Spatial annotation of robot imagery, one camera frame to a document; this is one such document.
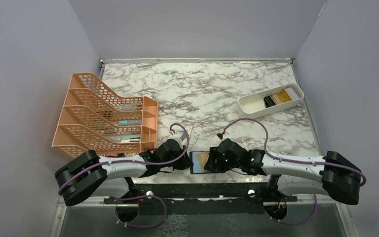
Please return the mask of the gold yellow card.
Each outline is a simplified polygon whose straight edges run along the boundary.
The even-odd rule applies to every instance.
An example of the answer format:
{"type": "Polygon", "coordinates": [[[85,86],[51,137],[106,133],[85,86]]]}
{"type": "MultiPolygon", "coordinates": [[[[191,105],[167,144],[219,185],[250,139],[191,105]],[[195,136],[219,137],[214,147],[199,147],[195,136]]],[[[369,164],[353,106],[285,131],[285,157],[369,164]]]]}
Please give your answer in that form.
{"type": "Polygon", "coordinates": [[[209,153],[208,152],[199,152],[195,155],[196,161],[198,162],[200,166],[200,170],[203,173],[208,172],[208,170],[205,169],[205,165],[209,159],[209,153]]]}

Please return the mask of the black card holder wallet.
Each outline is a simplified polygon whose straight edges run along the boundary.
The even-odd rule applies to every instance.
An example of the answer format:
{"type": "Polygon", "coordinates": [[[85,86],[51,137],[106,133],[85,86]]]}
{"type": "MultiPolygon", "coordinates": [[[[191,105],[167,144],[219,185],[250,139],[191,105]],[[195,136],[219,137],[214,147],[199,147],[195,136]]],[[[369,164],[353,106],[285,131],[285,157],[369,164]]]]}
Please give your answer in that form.
{"type": "Polygon", "coordinates": [[[195,158],[195,155],[197,153],[199,153],[201,151],[193,151],[193,152],[190,152],[190,157],[192,159],[192,167],[190,168],[190,173],[191,174],[207,174],[207,173],[211,173],[211,172],[206,172],[206,173],[203,173],[201,170],[200,170],[200,166],[198,164],[198,162],[196,161],[196,158],[195,158]]]}

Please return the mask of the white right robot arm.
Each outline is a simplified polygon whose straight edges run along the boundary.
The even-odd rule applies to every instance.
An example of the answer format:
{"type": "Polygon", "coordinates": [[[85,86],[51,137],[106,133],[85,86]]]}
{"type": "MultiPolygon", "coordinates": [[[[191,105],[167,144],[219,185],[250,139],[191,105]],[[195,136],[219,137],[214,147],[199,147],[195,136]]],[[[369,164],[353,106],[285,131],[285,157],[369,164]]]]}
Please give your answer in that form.
{"type": "Polygon", "coordinates": [[[324,156],[296,157],[246,150],[236,142],[225,139],[211,147],[208,159],[202,165],[209,173],[224,173],[239,168],[247,175],[268,175],[265,195],[277,201],[283,196],[297,194],[326,195],[337,202],[357,205],[361,183],[361,170],[337,152],[324,156]]]}

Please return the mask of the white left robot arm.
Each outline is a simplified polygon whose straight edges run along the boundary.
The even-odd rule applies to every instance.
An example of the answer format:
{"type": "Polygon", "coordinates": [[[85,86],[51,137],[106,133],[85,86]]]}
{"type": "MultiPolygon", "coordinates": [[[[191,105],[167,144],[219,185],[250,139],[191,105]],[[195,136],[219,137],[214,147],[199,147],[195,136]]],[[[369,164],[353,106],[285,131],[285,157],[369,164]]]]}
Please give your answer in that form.
{"type": "Polygon", "coordinates": [[[66,206],[77,205],[89,197],[112,196],[128,203],[135,198],[130,178],[157,174],[164,167],[186,169],[189,138],[173,135],[157,149],[132,157],[99,156],[94,150],[82,153],[55,173],[58,194],[66,206]]]}

